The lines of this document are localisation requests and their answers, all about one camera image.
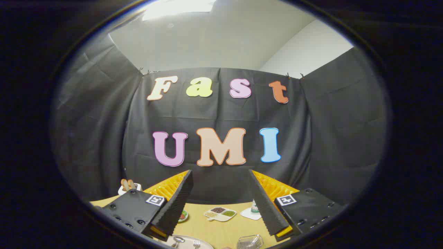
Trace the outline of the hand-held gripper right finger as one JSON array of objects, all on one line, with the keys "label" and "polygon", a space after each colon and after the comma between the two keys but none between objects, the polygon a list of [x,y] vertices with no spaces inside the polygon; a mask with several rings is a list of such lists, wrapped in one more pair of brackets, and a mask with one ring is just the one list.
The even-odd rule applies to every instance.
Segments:
[{"label": "hand-held gripper right finger", "polygon": [[253,200],[278,242],[309,233],[345,209],[315,189],[297,190],[257,171],[248,173]]}]

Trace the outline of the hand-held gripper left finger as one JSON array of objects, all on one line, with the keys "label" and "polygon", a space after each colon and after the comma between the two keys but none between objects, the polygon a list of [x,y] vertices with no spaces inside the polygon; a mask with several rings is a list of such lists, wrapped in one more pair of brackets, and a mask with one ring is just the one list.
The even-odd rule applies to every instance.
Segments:
[{"label": "hand-held gripper left finger", "polygon": [[145,191],[130,189],[98,210],[138,233],[167,241],[192,188],[192,171],[187,170]]}]

